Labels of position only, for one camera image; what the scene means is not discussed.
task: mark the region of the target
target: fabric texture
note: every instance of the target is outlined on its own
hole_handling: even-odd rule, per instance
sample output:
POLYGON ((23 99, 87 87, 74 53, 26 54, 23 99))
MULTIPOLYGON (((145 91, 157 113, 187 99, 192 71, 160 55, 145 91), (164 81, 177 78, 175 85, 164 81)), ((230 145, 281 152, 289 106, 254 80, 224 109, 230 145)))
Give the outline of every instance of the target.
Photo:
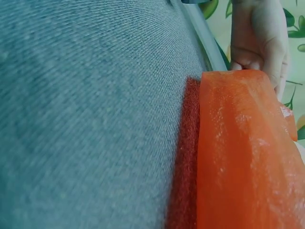
POLYGON ((200 81, 186 81, 167 229, 196 229, 200 81))
POLYGON ((0 1, 0 228, 159 229, 187 76, 168 0, 0 1))

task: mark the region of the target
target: finger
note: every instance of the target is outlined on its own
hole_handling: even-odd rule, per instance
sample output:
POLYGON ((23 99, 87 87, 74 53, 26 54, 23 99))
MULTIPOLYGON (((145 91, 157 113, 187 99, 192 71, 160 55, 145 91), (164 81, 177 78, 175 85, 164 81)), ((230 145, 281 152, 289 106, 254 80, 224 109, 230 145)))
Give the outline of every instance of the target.
POLYGON ((231 49, 232 62, 238 63, 242 69, 261 70, 263 68, 264 60, 256 52, 234 46, 231 49))
POLYGON ((286 80, 288 78, 289 70, 290 70, 290 56, 289 56, 289 54, 286 54, 284 57, 284 61, 282 63, 279 84, 274 89, 278 101, 281 101, 283 98, 284 89, 285 89, 285 85, 286 85, 286 80))
POLYGON ((240 64, 236 63, 235 61, 231 62, 231 70, 242 70, 242 69, 243 67, 240 64))
POLYGON ((284 55, 280 44, 270 42, 266 46, 263 71, 268 75, 273 88, 279 84, 284 55))

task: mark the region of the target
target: orange sheet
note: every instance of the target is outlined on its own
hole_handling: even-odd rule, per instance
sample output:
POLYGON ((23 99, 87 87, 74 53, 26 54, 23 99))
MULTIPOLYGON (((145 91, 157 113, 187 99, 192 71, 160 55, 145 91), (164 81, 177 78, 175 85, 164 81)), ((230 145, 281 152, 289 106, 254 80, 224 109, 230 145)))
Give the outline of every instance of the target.
POLYGON ((261 71, 203 73, 198 229, 304 229, 305 166, 292 111, 261 71))

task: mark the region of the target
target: hand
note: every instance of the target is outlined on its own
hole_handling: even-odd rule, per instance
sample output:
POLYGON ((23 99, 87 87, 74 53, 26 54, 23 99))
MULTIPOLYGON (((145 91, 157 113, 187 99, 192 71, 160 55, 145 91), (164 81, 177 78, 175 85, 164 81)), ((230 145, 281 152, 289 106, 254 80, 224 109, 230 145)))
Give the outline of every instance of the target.
POLYGON ((289 52, 285 14, 279 0, 233 0, 231 68, 264 71, 282 99, 289 52))

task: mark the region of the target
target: green leaf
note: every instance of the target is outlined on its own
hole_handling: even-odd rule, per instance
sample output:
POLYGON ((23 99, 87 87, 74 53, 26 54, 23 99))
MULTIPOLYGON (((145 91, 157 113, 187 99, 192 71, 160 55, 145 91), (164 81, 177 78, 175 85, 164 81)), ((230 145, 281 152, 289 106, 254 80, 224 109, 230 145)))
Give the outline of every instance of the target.
POLYGON ((209 3, 201 3, 199 4, 199 8, 203 12, 204 18, 208 19, 212 16, 218 6, 218 0, 212 0, 209 3))
POLYGON ((288 102, 286 104, 284 104, 286 107, 288 107, 290 110, 292 110, 292 103, 288 102))
POLYGON ((303 38, 305 37, 305 32, 303 31, 288 31, 288 37, 290 38, 303 38))
POLYGON ((297 83, 297 82, 293 82, 293 81, 290 81, 290 80, 286 80, 286 82, 287 82, 287 83, 293 83, 293 84, 297 84, 297 85, 301 85, 301 86, 303 86, 303 84, 302 84, 302 83, 297 83))
POLYGON ((305 139, 305 125, 297 131, 297 140, 305 139))
POLYGON ((225 55, 225 53, 223 52, 222 48, 219 46, 219 44, 218 44, 217 41, 216 41, 216 44, 217 44, 217 47, 218 47, 218 49, 219 49, 219 51, 220 51, 220 54, 221 54, 221 56, 222 56, 222 58, 223 58, 223 60, 224 60, 224 64, 225 64, 227 70, 230 70, 230 62, 229 62, 227 56, 225 55))
POLYGON ((299 17, 299 30, 305 32, 305 17, 303 15, 299 17))
POLYGON ((296 90, 296 86, 295 86, 295 89, 294 89, 294 92, 291 96, 291 99, 288 103, 284 104, 286 107, 288 107, 290 110, 293 109, 293 105, 292 105, 292 102, 293 102, 293 99, 294 99, 294 96, 295 96, 295 90, 296 90))
POLYGON ((305 44, 300 44, 299 47, 297 47, 297 49, 298 49, 300 52, 305 52, 305 44))
POLYGON ((295 18, 294 18, 294 16, 288 10, 286 10, 286 9, 284 9, 284 13, 285 13, 285 16, 286 16, 287 27, 294 26, 295 25, 295 18))
POLYGON ((225 11, 225 18, 229 17, 232 14, 232 11, 233 11, 232 1, 229 0, 227 9, 225 11))

